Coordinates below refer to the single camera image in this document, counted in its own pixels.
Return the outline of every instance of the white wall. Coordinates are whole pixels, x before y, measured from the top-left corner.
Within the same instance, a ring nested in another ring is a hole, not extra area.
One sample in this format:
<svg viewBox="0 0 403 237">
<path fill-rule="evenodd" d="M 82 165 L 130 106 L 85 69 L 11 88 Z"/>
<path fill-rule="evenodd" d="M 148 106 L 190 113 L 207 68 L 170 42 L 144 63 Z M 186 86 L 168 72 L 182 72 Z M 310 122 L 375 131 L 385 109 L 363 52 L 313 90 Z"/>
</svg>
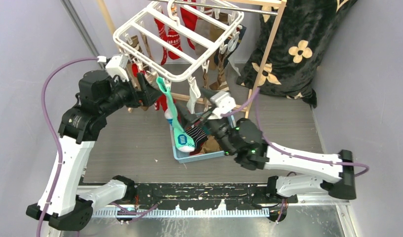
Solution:
<svg viewBox="0 0 403 237">
<path fill-rule="evenodd" d="M 25 211 L 41 197 L 56 155 L 41 87 L 61 64 L 90 56 L 58 0 L 0 0 L 0 237 L 35 236 L 37 221 Z M 56 128 L 74 104 L 79 79 L 97 68 L 71 66 L 50 83 L 47 104 Z"/>
<path fill-rule="evenodd" d="M 403 0 L 357 1 L 314 88 L 327 151 L 370 165 L 352 202 L 363 236 L 403 237 Z"/>
<path fill-rule="evenodd" d="M 118 28 L 123 25 L 127 20 L 129 20 L 136 13 L 141 11 L 144 7 L 146 7 L 150 1 L 148 0 L 105 0 L 107 9 L 110 12 L 111 18 L 114 22 L 114 25 Z M 113 40 L 110 35 L 110 31 L 104 21 L 104 18 L 100 12 L 97 1 L 94 0 L 76 0 L 72 1 L 78 15 L 84 23 L 91 39 L 93 40 L 96 48 L 103 55 L 112 55 L 118 52 Z M 166 9 L 166 3 L 161 3 L 164 6 L 164 11 Z M 245 8 L 256 8 L 259 6 L 254 5 L 246 5 L 246 4 L 238 4 L 239 6 L 243 6 Z M 150 32 L 154 33 L 158 36 L 158 30 L 153 20 L 153 17 L 144 18 L 145 28 Z M 255 42 L 259 36 L 259 15 L 253 13 L 245 13 L 245 18 L 242 22 L 244 26 L 246 26 L 247 32 L 242 40 L 241 45 L 232 55 L 236 63 L 245 63 L 252 51 L 255 48 Z M 139 35 L 140 33 L 137 30 L 131 30 L 129 32 L 131 36 Z M 162 59 L 162 47 L 154 42 L 149 42 L 150 49 L 154 56 L 156 62 L 160 62 Z M 194 50 L 188 46 L 187 39 L 181 36 L 181 45 L 183 51 L 192 57 L 196 57 Z M 177 63 L 177 62 L 185 62 L 182 59 L 171 60 L 168 59 L 167 63 Z"/>
</svg>

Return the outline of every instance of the storage bin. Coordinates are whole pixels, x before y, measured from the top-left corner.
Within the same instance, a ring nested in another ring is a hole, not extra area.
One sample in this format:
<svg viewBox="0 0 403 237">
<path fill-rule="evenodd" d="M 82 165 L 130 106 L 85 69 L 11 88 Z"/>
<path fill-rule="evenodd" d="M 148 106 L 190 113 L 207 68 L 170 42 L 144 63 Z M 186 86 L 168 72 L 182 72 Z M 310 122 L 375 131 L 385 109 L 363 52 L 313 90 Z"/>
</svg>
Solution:
<svg viewBox="0 0 403 237">
<path fill-rule="evenodd" d="M 233 116 L 227 117 L 227 119 L 229 119 L 230 126 L 232 127 L 236 126 L 235 118 Z M 174 153 L 174 158 L 179 163 L 187 163 L 197 160 L 211 159 L 224 156 L 224 151 L 190 156 L 189 153 L 185 153 L 177 149 L 177 147 L 175 146 L 174 132 L 172 126 L 170 126 L 170 131 L 171 131 L 172 151 Z"/>
</svg>

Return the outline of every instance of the floral pillow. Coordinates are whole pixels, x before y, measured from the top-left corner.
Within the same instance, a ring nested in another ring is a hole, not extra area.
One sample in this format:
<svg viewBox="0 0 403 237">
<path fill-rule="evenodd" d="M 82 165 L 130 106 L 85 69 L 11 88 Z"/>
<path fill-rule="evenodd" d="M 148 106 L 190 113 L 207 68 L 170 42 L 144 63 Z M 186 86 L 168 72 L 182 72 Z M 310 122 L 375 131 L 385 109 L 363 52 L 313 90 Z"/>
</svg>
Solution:
<svg viewBox="0 0 403 237">
<path fill-rule="evenodd" d="M 317 106 L 311 87 L 332 35 L 357 0 L 288 0 L 259 81 L 261 94 L 303 99 Z M 260 16 L 256 49 L 236 83 L 252 88 L 275 17 Z"/>
</svg>

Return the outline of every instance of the wooden floor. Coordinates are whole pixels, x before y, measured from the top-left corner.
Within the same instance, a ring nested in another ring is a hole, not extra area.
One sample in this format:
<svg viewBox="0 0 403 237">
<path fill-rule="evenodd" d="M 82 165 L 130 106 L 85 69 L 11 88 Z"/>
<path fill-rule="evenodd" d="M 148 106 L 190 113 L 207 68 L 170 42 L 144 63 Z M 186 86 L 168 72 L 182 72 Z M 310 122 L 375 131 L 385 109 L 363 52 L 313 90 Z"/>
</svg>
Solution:
<svg viewBox="0 0 403 237">
<path fill-rule="evenodd" d="M 180 74 L 187 65 L 168 65 L 170 72 Z M 248 90 L 236 85 L 236 73 L 227 70 L 230 92 L 238 104 L 246 101 Z M 210 81 L 216 78 L 210 73 Z M 194 76 L 202 85 L 201 70 Z M 172 91 L 188 95 L 186 81 L 173 83 Z M 273 142 L 294 149 L 322 152 L 310 107 L 301 100 L 260 95 L 261 126 Z M 250 113 L 255 121 L 255 107 Z M 241 168 L 231 157 L 214 158 L 179 164 L 174 160 L 168 122 L 163 112 L 149 108 L 117 111 L 107 119 L 108 125 L 91 152 L 85 182 L 107 182 L 115 175 L 123 175 L 135 182 L 258 182 L 286 171 Z"/>
</svg>

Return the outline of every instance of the wooden frame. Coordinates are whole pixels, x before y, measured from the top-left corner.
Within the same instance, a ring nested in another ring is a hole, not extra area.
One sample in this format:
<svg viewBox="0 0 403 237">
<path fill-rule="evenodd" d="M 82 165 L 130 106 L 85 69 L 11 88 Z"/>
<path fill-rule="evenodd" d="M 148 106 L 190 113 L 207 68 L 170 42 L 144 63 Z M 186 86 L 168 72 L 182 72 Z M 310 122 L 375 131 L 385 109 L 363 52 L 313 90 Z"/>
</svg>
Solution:
<svg viewBox="0 0 403 237">
<path fill-rule="evenodd" d="M 271 33 L 269 35 L 268 38 L 268 43 L 265 47 L 265 53 L 264 56 L 262 57 L 262 61 L 261 61 L 261 65 L 259 67 L 258 70 L 258 74 L 256 76 L 255 79 L 255 83 L 254 83 L 254 87 L 252 89 L 249 90 L 249 94 L 248 94 L 248 99 L 251 97 L 252 95 L 252 91 L 256 90 L 258 88 L 258 83 L 259 83 L 259 79 L 262 75 L 262 72 L 264 71 L 264 67 L 266 64 L 266 60 L 268 59 L 269 56 L 269 52 L 271 50 L 272 47 L 272 43 L 274 42 L 275 36 L 277 34 L 277 29 L 280 25 L 280 21 L 281 18 L 283 17 L 283 13 L 284 13 L 284 9 L 286 7 L 287 4 L 287 0 L 227 0 L 230 2 L 236 2 L 236 3 L 246 3 L 246 4 L 252 4 L 252 5 L 261 5 L 261 6 L 272 6 L 272 7 L 278 7 L 278 11 L 277 11 L 277 16 L 274 20 L 274 24 L 272 25 L 272 29 L 271 29 Z M 104 2 L 104 0 L 97 0 L 98 3 L 98 7 L 100 8 L 100 11 L 106 21 L 106 24 L 111 32 L 111 34 L 114 33 L 114 31 L 116 30 L 116 27 L 112 21 L 112 18 L 110 16 L 110 13 L 107 9 L 107 6 Z M 128 70 L 129 75 L 131 76 L 131 78 L 133 78 L 133 74 L 130 73 L 130 70 Z M 176 100 L 180 100 L 180 101 L 188 101 L 189 100 L 189 96 L 188 95 L 182 95 L 182 94 L 177 94 L 177 93 L 172 93 L 172 96 L 174 99 Z M 205 102 L 203 102 L 203 99 L 200 98 L 197 100 L 197 104 L 205 104 Z M 251 109 L 252 106 L 252 102 L 249 103 L 249 105 L 242 109 L 241 112 L 245 112 L 245 118 L 249 117 L 249 110 Z"/>
</svg>

